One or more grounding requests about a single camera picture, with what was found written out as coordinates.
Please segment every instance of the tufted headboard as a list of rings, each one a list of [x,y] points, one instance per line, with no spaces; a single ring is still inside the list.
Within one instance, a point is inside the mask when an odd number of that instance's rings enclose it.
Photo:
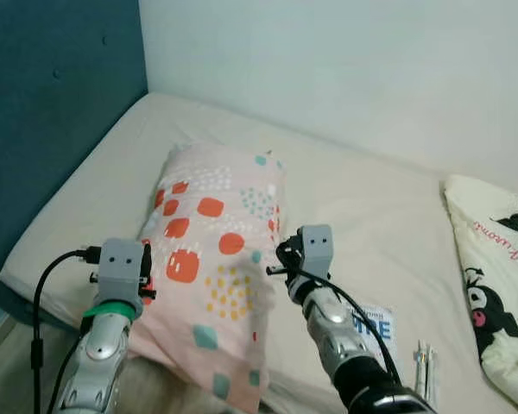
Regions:
[[[0,0],[0,269],[146,91],[137,0]],[[0,306],[29,320],[28,303],[1,282]]]

